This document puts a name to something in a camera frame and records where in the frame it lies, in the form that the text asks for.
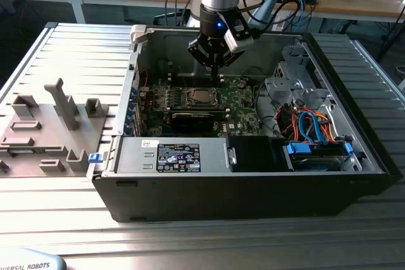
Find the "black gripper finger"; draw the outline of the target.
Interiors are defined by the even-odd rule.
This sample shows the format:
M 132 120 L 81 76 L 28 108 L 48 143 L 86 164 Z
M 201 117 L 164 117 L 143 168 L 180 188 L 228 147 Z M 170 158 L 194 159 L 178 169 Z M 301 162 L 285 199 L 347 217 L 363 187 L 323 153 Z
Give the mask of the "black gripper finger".
M 215 83 L 220 82 L 220 78 L 218 76 L 218 70 L 223 68 L 224 66 L 230 66 L 236 59 L 241 56 L 241 53 L 232 53 L 228 51 L 227 53 L 220 52 L 215 54 Z
M 187 47 L 194 59 L 210 71 L 210 80 L 216 81 L 215 54 L 209 37 L 196 37 Z

